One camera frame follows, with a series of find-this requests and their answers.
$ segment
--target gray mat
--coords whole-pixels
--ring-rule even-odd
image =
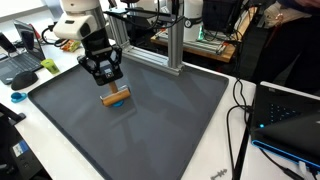
[[[180,179],[228,79],[191,67],[173,76],[126,59],[121,68],[117,85],[131,97],[119,108],[102,105],[108,86],[79,65],[28,95],[105,179]]]

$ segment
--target metal frame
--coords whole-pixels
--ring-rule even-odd
[[[109,16],[111,31],[116,44],[122,50],[122,56],[146,64],[164,72],[179,75],[183,69],[183,17],[168,29],[168,57],[130,45],[125,22]]]

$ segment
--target desk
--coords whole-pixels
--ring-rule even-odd
[[[55,60],[61,73],[77,65],[76,57],[82,55],[84,51],[83,49],[79,49],[75,53],[66,53],[52,46],[44,46],[43,50],[47,58]],[[221,180],[229,180],[231,179],[231,171],[225,119],[229,108],[235,105],[232,98],[232,88],[236,79],[204,68],[199,69],[227,77],[229,79],[229,85],[183,174],[182,179],[207,180],[215,175],[217,171],[228,169],[227,174],[223,176]],[[41,69],[37,71],[37,75],[39,80],[35,84],[19,92],[29,92],[59,74],[53,76],[46,69]],[[255,85],[246,81],[243,81],[243,84],[244,96],[246,97],[247,102],[250,103],[253,100]],[[31,103],[29,99],[18,104],[13,104],[10,99],[10,95],[13,92],[10,86],[0,84],[0,91],[1,103],[16,113],[23,112],[26,114],[27,118],[17,124],[16,128],[53,179],[103,179],[82,154],[62,135],[47,117]],[[230,123],[233,146],[232,153],[234,159],[237,159],[245,130],[245,124],[242,120],[243,111],[236,109],[231,113],[230,119],[232,120]]]
[[[250,25],[250,22],[252,20],[252,18],[254,17],[255,13],[257,11],[257,8],[250,8],[248,13],[246,15],[244,15],[243,18],[243,23],[240,24],[239,28],[238,28],[238,36],[241,37],[242,35],[244,35]],[[157,45],[161,45],[161,46],[167,46],[167,40],[165,39],[160,39],[157,35],[152,36],[150,41],[154,44]],[[227,45],[225,47],[225,49],[222,51],[221,54],[216,54],[213,50],[206,50],[204,48],[202,48],[202,46],[205,46],[204,43],[202,43],[202,45],[198,46],[198,44],[200,44],[199,42],[197,43],[197,45],[192,45],[192,44],[196,44],[196,42],[185,42],[184,46],[183,46],[183,50],[185,52],[189,52],[192,54],[196,54],[199,56],[203,56],[203,57],[207,57],[210,59],[214,59],[217,61],[222,61],[222,62],[226,62],[229,63],[233,54],[236,51],[236,48],[233,45]]]
[[[302,93],[299,91],[295,91],[292,89],[284,88],[282,86],[274,85],[271,83],[263,82],[262,85],[273,87],[280,90],[285,90],[288,92],[292,92],[295,94],[299,94],[302,96],[314,98],[320,100],[320,97],[313,96],[310,94]],[[281,158],[279,156],[276,156],[274,154],[271,154],[269,152],[266,152],[275,162],[279,163],[280,165],[287,167],[291,169],[292,171],[298,173],[302,176],[301,172],[299,171],[299,167],[288,161],[284,158]],[[247,151],[246,156],[243,164],[241,179],[247,180],[247,179],[259,179],[259,180],[270,180],[270,179],[283,179],[283,180],[290,180],[291,178],[287,175],[285,175],[277,166],[275,166],[272,162],[270,162],[262,153],[261,151],[251,145],[251,140],[249,139],[248,145],[247,145]]]

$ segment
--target person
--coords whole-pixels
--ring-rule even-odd
[[[278,0],[284,7],[311,14],[270,29],[251,81],[273,82],[293,67],[284,86],[306,93],[320,90],[320,0]]]

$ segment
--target laptop keyboard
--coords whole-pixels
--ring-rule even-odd
[[[24,71],[36,71],[41,67],[40,61],[30,57],[28,53],[20,54],[8,61],[11,68],[17,69],[18,73]]]

